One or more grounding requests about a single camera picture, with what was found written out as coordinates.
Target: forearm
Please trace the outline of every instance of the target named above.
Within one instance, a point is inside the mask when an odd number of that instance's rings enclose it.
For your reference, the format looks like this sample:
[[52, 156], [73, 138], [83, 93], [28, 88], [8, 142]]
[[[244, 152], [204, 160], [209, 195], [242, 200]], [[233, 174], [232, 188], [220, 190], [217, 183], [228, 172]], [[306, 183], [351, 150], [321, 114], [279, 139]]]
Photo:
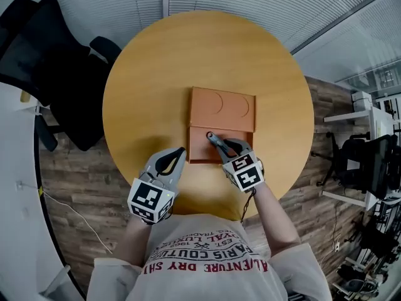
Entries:
[[255, 205], [261, 218], [271, 255], [301, 243], [293, 222], [289, 219], [266, 183], [255, 186]]
[[146, 246], [151, 228], [140, 218], [131, 216], [123, 237], [114, 249], [113, 256], [142, 267], [145, 263]]

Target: table top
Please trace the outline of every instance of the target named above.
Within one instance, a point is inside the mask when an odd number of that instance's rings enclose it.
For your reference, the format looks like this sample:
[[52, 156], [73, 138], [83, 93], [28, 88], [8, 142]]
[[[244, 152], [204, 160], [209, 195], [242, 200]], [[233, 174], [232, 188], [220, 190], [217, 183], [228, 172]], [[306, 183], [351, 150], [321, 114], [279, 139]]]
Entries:
[[[131, 184], [147, 159], [186, 146], [191, 87], [256, 95], [254, 150], [277, 198], [297, 180], [313, 139], [313, 105], [295, 59], [258, 25], [219, 11], [191, 11], [141, 31], [108, 77], [103, 125], [110, 153]], [[174, 214], [239, 219], [247, 194], [219, 165], [188, 164]], [[246, 217], [257, 214], [253, 200]]]

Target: wooden floor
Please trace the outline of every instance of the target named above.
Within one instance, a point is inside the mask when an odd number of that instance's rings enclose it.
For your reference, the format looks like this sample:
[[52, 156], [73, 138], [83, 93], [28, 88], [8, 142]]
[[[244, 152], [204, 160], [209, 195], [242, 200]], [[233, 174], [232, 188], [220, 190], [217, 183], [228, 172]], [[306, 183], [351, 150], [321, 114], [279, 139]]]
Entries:
[[[367, 131], [364, 126], [352, 124], [324, 124], [323, 117], [353, 111], [350, 92], [311, 78], [307, 78], [307, 81], [315, 110], [313, 151], [330, 154], [331, 144], [325, 136], [327, 131], [334, 132], [340, 143], [341, 139], [345, 140], [351, 134]], [[48, 122], [53, 120], [49, 112], [44, 116]], [[54, 152], [48, 152], [39, 143], [44, 190], [81, 213], [112, 250], [130, 216], [126, 203], [130, 186], [113, 163], [105, 139], [87, 152], [82, 152], [64, 134], [58, 134], [57, 137], [59, 145]], [[335, 270], [351, 248], [343, 241], [351, 235], [352, 220], [358, 218], [362, 208], [320, 196], [321, 187], [315, 184], [323, 179], [328, 168], [328, 161], [309, 157], [298, 180], [280, 202], [293, 220], [301, 239], [311, 245], [318, 261], [325, 257], [323, 271], [328, 281], [334, 282], [338, 279]], [[343, 192], [342, 187], [334, 181], [328, 182], [325, 188], [335, 193]], [[346, 194], [354, 198], [360, 195], [350, 190]], [[66, 262], [71, 265], [76, 280], [86, 291], [93, 259], [106, 256], [107, 253], [77, 214], [48, 198], [46, 204]], [[251, 245], [260, 254], [268, 256], [259, 217], [247, 219], [244, 227]], [[340, 251], [330, 253], [333, 239], [337, 238], [341, 243]]]

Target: white desk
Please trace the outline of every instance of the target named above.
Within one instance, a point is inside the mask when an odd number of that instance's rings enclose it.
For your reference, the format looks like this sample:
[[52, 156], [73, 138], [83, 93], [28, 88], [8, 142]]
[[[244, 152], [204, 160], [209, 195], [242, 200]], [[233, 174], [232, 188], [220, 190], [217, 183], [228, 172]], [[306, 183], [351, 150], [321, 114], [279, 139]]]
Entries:
[[[392, 135], [393, 134], [393, 125], [394, 120], [393, 117], [386, 113], [384, 110], [380, 110], [378, 108], [372, 107], [370, 110], [364, 110], [362, 112], [355, 112], [344, 115], [330, 116], [323, 119], [324, 122], [336, 122], [339, 120], [347, 120], [347, 119], [360, 119], [363, 117], [369, 118], [369, 128], [370, 128], [370, 139], [376, 139], [383, 135]], [[378, 199], [367, 192], [365, 195], [365, 200], [360, 201], [353, 198], [348, 198], [344, 195], [338, 195], [329, 193], [326, 191], [322, 191], [322, 195], [328, 196], [329, 198], [338, 199], [343, 202], [351, 203], [354, 205], [359, 205], [364, 207], [367, 211], [371, 209], [377, 202]]]

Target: black chair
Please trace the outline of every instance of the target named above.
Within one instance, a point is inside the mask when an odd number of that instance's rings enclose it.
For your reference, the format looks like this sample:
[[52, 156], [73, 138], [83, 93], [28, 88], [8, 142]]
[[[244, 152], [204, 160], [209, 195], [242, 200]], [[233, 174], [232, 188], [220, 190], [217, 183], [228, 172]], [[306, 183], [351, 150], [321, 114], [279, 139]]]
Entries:
[[108, 74], [121, 49], [96, 37], [83, 46], [70, 33], [57, 0], [14, 0], [0, 16], [0, 82], [30, 93], [50, 110], [60, 127], [42, 117], [35, 127], [46, 148], [53, 132], [65, 132], [81, 150], [103, 135], [102, 101]]
[[[341, 149], [338, 148], [333, 133], [327, 133], [326, 136], [331, 138], [333, 157], [311, 153], [312, 156], [331, 161], [330, 170], [323, 182], [316, 183], [317, 186], [325, 185], [334, 172], [334, 179], [338, 179], [344, 187], [361, 190], [363, 193], [369, 191], [378, 199], [384, 199], [389, 189], [400, 187], [400, 183], [396, 184], [400, 170], [394, 167], [390, 171], [388, 168], [392, 160], [395, 165], [393, 151], [397, 147], [397, 136], [384, 135], [369, 142], [354, 136], [346, 140]], [[359, 168], [348, 170], [348, 160], [359, 162]]]

